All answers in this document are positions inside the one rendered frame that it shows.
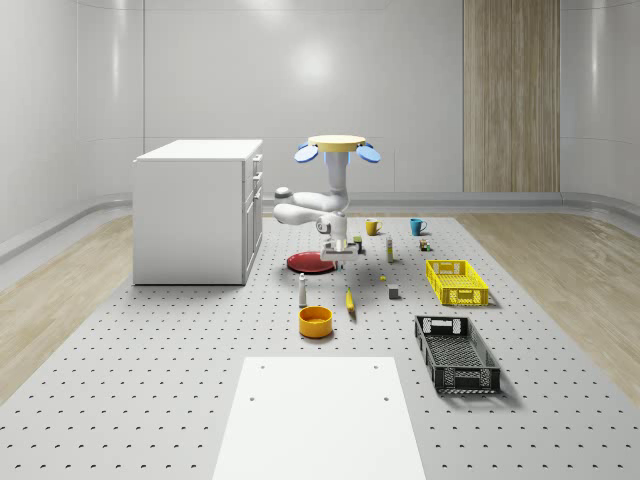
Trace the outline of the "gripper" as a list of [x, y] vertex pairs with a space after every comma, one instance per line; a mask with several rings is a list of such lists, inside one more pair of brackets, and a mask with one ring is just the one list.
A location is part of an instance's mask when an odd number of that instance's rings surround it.
[[364, 255], [365, 250], [360, 243], [347, 243], [341, 250], [336, 242], [325, 242], [320, 250], [320, 259], [324, 262], [332, 262], [337, 271], [344, 268], [346, 261], [357, 260]]

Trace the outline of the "red plate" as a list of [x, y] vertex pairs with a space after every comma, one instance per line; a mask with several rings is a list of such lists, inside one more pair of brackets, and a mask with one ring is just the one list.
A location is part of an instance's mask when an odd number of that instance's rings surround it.
[[318, 251], [300, 252], [291, 255], [287, 259], [287, 266], [295, 272], [305, 274], [324, 274], [335, 270], [335, 263], [322, 260]]

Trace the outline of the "yellow basket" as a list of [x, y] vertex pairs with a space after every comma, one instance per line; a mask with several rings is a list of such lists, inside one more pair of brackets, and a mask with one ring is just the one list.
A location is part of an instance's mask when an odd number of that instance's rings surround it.
[[427, 260], [426, 276], [443, 305], [488, 304], [488, 286], [466, 260]]

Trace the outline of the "yellow bowl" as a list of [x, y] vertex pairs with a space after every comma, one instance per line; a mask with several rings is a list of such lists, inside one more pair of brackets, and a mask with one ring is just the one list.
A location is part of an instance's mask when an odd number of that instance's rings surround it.
[[299, 311], [299, 332], [308, 338], [322, 338], [333, 331], [332, 312], [322, 306], [307, 306]]

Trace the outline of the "white cabinet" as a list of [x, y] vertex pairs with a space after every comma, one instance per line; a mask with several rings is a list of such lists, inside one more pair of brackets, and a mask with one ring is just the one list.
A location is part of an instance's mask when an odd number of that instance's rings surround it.
[[191, 139], [134, 161], [134, 283], [246, 283], [261, 241], [261, 153], [259, 139]]

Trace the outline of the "drone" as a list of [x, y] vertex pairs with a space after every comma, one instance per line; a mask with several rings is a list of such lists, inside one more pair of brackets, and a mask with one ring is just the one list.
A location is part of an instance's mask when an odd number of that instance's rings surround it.
[[354, 135], [317, 135], [300, 144], [294, 159], [298, 163], [313, 160], [319, 153], [356, 152], [360, 158], [370, 163], [378, 163], [381, 155], [364, 137]]

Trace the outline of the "dark grey basket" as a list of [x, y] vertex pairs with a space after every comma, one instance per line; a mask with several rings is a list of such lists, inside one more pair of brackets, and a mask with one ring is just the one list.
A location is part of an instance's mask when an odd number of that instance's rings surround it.
[[415, 315], [414, 335], [437, 391], [500, 391], [500, 366], [469, 318]]

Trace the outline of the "white board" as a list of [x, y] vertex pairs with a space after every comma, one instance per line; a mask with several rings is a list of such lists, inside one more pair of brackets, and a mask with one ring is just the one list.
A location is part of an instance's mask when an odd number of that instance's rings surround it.
[[391, 357], [248, 357], [213, 480], [425, 480]]

